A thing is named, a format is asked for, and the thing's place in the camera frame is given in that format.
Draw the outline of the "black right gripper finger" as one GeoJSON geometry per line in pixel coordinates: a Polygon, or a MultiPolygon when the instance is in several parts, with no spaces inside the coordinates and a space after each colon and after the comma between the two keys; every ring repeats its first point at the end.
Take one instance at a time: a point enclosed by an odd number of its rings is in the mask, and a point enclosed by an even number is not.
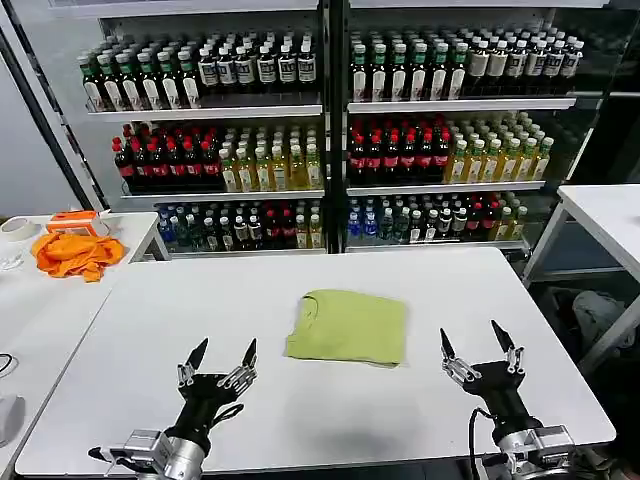
{"type": "Polygon", "coordinates": [[[470,384],[481,378],[481,373],[458,357],[443,328],[440,329],[442,369],[457,384],[470,384]]]}
{"type": "Polygon", "coordinates": [[[522,366],[524,348],[517,347],[513,342],[510,334],[506,330],[504,330],[495,320],[491,321],[491,326],[496,335],[498,343],[503,353],[505,354],[507,372],[511,375],[523,375],[525,373],[522,366]]]}

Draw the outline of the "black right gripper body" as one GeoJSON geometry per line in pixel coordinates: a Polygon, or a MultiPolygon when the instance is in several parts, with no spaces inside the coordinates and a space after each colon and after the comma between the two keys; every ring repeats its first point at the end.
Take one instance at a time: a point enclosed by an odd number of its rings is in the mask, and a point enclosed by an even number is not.
{"type": "Polygon", "coordinates": [[[508,367],[505,360],[473,365],[480,377],[462,384],[465,392],[479,396],[485,402],[493,418],[492,438],[495,442],[501,442],[515,432],[542,427],[542,423],[529,414],[518,393],[525,375],[510,373],[508,367]]]}

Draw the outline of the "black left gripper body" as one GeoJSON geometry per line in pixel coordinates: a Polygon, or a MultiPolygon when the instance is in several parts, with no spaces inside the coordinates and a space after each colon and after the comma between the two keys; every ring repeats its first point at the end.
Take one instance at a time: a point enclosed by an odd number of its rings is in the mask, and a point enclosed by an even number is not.
{"type": "Polygon", "coordinates": [[[168,439],[187,440],[203,451],[211,450],[211,429],[244,409],[243,404],[236,403],[239,395],[217,387],[223,376],[196,374],[192,385],[178,389],[185,403],[175,424],[164,431],[168,439]]]}

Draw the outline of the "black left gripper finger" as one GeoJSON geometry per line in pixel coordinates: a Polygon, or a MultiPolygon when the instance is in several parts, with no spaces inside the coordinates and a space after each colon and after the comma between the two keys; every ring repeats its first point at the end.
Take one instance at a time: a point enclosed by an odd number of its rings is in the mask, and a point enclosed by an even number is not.
{"type": "Polygon", "coordinates": [[[217,387],[231,391],[234,395],[242,395],[257,378],[257,339],[249,344],[243,360],[239,366],[222,377],[217,382],[217,387]]]}
{"type": "Polygon", "coordinates": [[[202,342],[191,351],[187,360],[177,366],[177,379],[179,386],[190,386],[194,383],[194,375],[201,365],[207,346],[208,339],[204,338],[202,342]]]}

